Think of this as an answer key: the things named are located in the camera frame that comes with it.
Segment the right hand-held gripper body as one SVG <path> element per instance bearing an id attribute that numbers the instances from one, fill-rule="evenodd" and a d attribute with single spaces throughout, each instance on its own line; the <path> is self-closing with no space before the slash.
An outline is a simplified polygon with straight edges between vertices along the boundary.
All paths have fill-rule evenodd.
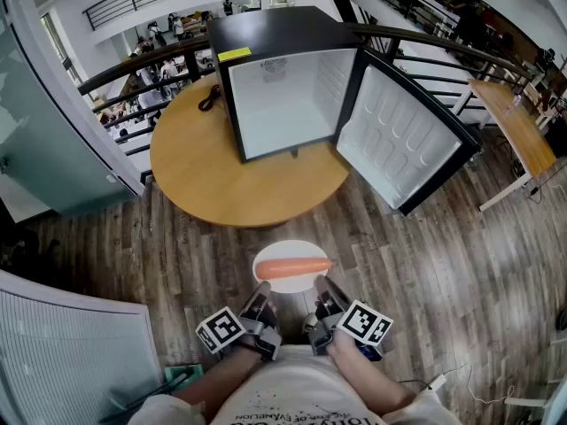
<path id="1" fill-rule="evenodd" d="M 354 339 L 359 352 L 370 361 L 380 361 L 380 345 L 391 328 L 393 320 L 362 302 L 355 300 L 346 309 L 333 303 L 318 301 L 316 322 L 307 332 L 315 356 L 327 354 L 327 346 L 334 340 L 337 330 Z"/>

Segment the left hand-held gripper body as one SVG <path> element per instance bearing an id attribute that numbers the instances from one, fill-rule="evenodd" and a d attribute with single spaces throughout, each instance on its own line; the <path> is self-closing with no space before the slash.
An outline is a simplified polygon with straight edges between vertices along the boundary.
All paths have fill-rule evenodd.
<path id="1" fill-rule="evenodd" d="M 196 334 L 213 355 L 239 347 L 270 361 L 276 360 L 282 344 L 276 315 L 266 299 L 253 299 L 239 315 L 226 306 L 199 323 Z"/>

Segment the orange sausage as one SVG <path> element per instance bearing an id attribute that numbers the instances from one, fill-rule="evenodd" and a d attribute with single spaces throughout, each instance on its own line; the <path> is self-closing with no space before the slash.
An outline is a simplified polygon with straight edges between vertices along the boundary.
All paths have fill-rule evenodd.
<path id="1" fill-rule="evenodd" d="M 327 258 L 271 259 L 259 262 L 255 274 L 262 281 L 271 281 L 320 273 L 332 266 L 332 261 Z"/>

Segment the white round plate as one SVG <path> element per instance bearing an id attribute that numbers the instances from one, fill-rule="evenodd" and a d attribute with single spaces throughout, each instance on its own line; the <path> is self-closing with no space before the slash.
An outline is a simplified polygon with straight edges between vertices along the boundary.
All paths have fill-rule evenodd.
<path id="1" fill-rule="evenodd" d="M 252 263 L 252 273 L 258 283 L 263 282 L 255 274 L 256 265 L 264 260 L 271 259 L 293 259 L 293 258 L 327 258 L 326 253 L 317 245 L 303 240 L 284 240 L 272 243 L 262 249 Z M 302 293 L 311 290 L 315 285 L 315 278 L 318 275 L 326 275 L 327 271 L 315 274 L 307 274 L 292 278 L 267 281 L 271 285 L 271 290 L 276 293 L 291 294 Z"/>

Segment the black mini fridge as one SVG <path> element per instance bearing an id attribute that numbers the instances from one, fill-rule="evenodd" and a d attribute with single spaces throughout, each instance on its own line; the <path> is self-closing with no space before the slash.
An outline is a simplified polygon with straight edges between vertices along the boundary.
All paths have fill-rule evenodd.
<path id="1" fill-rule="evenodd" d="M 242 162 L 328 141 L 410 213 L 479 152 L 455 114 L 314 6 L 215 19 L 207 33 Z"/>

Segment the person's left forearm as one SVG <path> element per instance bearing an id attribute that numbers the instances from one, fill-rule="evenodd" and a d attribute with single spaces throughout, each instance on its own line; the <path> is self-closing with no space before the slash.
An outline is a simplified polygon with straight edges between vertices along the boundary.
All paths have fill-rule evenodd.
<path id="1" fill-rule="evenodd" d="M 174 396 L 193 406 L 202 405 L 202 414 L 206 422 L 210 422 L 261 362 L 258 352 L 238 346 L 201 378 L 175 392 Z"/>

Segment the person's right forearm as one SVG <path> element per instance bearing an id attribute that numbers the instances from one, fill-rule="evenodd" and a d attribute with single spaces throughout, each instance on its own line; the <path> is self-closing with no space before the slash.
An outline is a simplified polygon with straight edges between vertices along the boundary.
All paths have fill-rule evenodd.
<path id="1" fill-rule="evenodd" d="M 339 373 L 373 413 L 379 416 L 393 413 L 409 406 L 416 398 L 409 388 L 390 379 L 365 358 L 354 339 L 344 331 L 337 329 L 333 332 L 327 353 Z"/>

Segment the black pole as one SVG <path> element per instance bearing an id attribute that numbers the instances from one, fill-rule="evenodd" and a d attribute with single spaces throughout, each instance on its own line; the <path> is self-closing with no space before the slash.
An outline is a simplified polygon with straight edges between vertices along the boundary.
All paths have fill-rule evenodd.
<path id="1" fill-rule="evenodd" d="M 106 417 L 100 419 L 98 421 L 98 424 L 107 425 L 118 419 L 122 419 L 123 417 L 137 411 L 142 406 L 142 404 L 146 399 L 159 394 L 167 394 L 167 395 L 172 394 L 183 384 L 186 384 L 190 379 L 191 379 L 191 375 L 188 375 L 187 372 L 181 373 L 177 377 L 175 377 L 172 381 L 165 382 L 164 384 L 160 385 L 156 390 L 153 390 L 145 395 L 142 395 L 140 398 L 130 402 L 125 406 L 120 406 L 116 404 L 116 406 L 119 408 L 119 411 L 116 413 L 111 413 L 110 415 L 107 415 Z"/>

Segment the person's white printed shirt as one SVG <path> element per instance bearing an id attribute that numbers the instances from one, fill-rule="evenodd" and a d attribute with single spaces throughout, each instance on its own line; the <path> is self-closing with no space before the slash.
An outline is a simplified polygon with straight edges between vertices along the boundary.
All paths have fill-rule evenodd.
<path id="1" fill-rule="evenodd" d="M 128 425 L 461 425 L 429 390 L 398 411 L 368 409 L 328 357 L 285 346 L 224 402 L 210 423 L 203 406 L 156 395 Z"/>

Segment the round wooden table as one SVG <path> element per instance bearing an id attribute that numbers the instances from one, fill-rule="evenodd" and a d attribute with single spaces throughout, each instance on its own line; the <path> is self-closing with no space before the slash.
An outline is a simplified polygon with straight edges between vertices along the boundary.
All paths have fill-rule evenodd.
<path id="1" fill-rule="evenodd" d="M 151 137 L 151 170 L 161 191 L 208 223 L 269 227 L 310 211 L 350 173 L 328 142 L 242 163 L 222 100 L 201 112 L 216 85 L 207 75 L 184 89 L 162 113 Z"/>

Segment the white ribbed cabinet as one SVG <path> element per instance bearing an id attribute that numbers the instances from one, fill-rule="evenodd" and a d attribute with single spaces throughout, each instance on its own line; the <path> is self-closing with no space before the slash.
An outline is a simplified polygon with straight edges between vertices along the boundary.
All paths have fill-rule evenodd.
<path id="1" fill-rule="evenodd" d="M 0 421 L 100 425 L 164 381 L 147 306 L 0 270 Z"/>

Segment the black office chair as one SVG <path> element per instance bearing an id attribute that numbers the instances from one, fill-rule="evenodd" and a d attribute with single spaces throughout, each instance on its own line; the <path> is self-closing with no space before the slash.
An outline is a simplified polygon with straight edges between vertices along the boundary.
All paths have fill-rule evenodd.
<path id="1" fill-rule="evenodd" d="M 39 243 L 36 232 L 27 228 L 0 234 L 0 268 L 32 281 L 53 275 L 57 272 L 55 255 L 60 241 L 51 239 L 44 251 L 40 251 Z"/>

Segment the yellow warning label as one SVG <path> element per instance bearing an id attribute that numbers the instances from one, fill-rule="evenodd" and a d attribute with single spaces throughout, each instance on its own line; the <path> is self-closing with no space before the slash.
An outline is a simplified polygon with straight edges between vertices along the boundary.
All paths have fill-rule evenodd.
<path id="1" fill-rule="evenodd" d="M 251 50 L 248 47 L 228 50 L 218 54 L 218 59 L 220 62 L 229 61 L 236 58 L 247 57 L 252 54 Z"/>

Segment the rectangular wooden desk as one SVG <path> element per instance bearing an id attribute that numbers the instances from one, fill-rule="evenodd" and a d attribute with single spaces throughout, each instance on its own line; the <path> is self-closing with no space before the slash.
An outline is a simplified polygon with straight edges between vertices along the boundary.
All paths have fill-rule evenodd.
<path id="1" fill-rule="evenodd" d="M 510 115 L 504 115 L 506 107 L 515 96 L 510 88 L 476 79 L 469 79 L 469 86 L 470 91 L 480 100 L 506 137 L 524 169 L 524 173 L 507 188 L 479 207 L 479 211 L 484 212 L 530 180 L 546 172 L 556 162 L 556 156 L 536 125 L 536 120 L 522 105 L 519 105 Z"/>

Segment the black metal railing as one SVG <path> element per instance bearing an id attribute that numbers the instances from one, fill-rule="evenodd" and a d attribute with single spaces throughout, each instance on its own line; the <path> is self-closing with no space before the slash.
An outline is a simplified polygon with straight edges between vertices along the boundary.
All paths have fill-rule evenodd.
<path id="1" fill-rule="evenodd" d="M 269 13 L 250 13 L 240 22 L 215 19 L 207 23 L 205 35 L 149 51 L 136 58 L 128 58 L 86 81 L 79 87 L 79 91 L 86 95 L 112 81 L 126 78 L 146 66 L 154 66 L 167 59 L 183 58 L 187 67 L 186 72 L 179 73 L 175 78 L 167 81 L 155 79 L 149 85 L 140 84 L 129 92 L 110 98 L 105 103 L 95 106 L 93 111 L 101 112 L 116 104 L 128 102 L 146 91 L 160 89 L 163 85 L 174 81 L 196 81 L 217 70 L 218 54 L 224 51 L 244 47 L 251 50 L 250 56 L 224 61 L 226 65 L 233 66 L 240 60 L 271 59 L 284 54 L 307 54 L 319 50 L 347 49 L 353 47 L 355 39 L 360 40 L 362 47 L 366 50 L 376 45 L 376 55 L 389 63 L 400 60 L 443 66 L 447 69 L 462 70 L 465 68 L 466 71 L 483 78 L 490 76 L 490 68 L 496 66 L 512 74 L 510 84 L 532 78 L 531 73 L 512 60 L 434 35 L 382 25 L 337 22 L 325 14 L 310 17 L 303 9 L 299 9 L 298 14 L 297 17 L 293 17 L 289 12 L 279 16 Z M 470 61 L 482 62 L 483 66 L 464 67 L 458 62 L 427 58 L 424 55 L 405 55 L 400 48 L 403 42 L 423 44 L 450 53 L 459 53 Z"/>

